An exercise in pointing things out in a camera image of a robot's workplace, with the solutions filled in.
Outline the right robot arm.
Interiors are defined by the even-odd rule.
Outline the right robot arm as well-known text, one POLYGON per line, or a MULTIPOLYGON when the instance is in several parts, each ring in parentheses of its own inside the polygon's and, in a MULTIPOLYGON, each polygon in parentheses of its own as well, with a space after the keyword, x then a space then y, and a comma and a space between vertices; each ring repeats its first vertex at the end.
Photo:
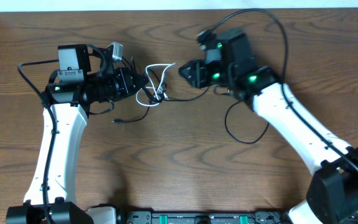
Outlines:
POLYGON ((224 86, 271 124, 306 164, 306 198, 287 215, 292 223, 342 223, 358 212, 358 147, 325 128, 268 66, 258 63, 241 29, 199 36, 205 57, 179 74, 193 87, 224 86))

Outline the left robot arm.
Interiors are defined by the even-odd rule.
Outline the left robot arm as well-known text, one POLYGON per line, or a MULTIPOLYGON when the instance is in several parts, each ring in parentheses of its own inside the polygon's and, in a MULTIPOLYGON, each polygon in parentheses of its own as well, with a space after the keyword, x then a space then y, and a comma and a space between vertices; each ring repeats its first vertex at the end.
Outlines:
POLYGON ((44 131, 32 183, 20 206, 7 209, 6 223, 122 223, 112 205, 82 210, 76 204, 76 168, 81 137, 94 102, 115 104, 135 95, 148 80, 133 67, 116 68, 123 46, 91 44, 58 47, 54 70, 44 91, 44 131))

